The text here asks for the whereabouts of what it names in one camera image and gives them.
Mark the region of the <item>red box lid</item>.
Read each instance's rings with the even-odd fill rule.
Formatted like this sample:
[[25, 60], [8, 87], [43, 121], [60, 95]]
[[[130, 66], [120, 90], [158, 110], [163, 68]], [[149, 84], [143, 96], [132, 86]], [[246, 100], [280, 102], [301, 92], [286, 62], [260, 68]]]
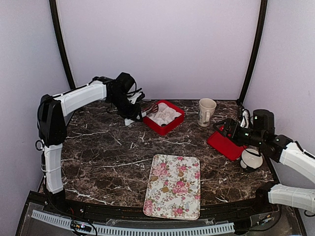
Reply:
[[229, 145], [218, 145], [216, 143], [216, 132], [214, 132], [207, 140], [212, 148], [217, 150], [220, 154], [225, 156], [230, 161], [235, 161], [241, 157], [242, 152], [245, 150], [244, 147], [235, 145], [232, 141]]

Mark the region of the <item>red chocolate box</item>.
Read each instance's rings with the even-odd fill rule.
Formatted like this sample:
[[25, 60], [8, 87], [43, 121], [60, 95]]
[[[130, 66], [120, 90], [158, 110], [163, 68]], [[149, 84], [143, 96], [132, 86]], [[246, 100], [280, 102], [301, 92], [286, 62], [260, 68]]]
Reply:
[[159, 135], [166, 135], [184, 121], [185, 112], [173, 103], [160, 100], [158, 111], [143, 117], [143, 122]]

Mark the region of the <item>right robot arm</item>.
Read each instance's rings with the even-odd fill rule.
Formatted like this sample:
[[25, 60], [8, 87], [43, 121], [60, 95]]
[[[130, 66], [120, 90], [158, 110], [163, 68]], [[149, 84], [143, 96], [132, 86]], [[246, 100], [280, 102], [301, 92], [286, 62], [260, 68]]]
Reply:
[[[315, 156], [285, 135], [275, 134], [274, 114], [266, 109], [257, 109], [248, 118], [246, 126], [232, 118], [213, 124], [213, 128], [235, 145], [253, 146], [264, 158], [296, 170], [310, 181], [315, 180]], [[308, 217], [315, 215], [315, 191], [289, 187], [271, 181], [256, 190], [251, 209], [262, 213], [270, 204], [303, 209]]]

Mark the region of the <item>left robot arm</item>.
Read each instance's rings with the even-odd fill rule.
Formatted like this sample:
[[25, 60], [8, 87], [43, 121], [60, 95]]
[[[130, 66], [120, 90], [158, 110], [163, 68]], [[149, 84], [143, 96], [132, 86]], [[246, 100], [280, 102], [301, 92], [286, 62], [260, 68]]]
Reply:
[[38, 140], [35, 148], [42, 153], [41, 170], [48, 192], [59, 194], [64, 191], [62, 148], [68, 137], [68, 125], [79, 110], [94, 102], [105, 102], [116, 108], [117, 114], [128, 126], [133, 122], [142, 122], [145, 112], [140, 102], [144, 98], [142, 88], [138, 88], [135, 79], [124, 72], [115, 79], [95, 76], [78, 88], [42, 96], [37, 109]]

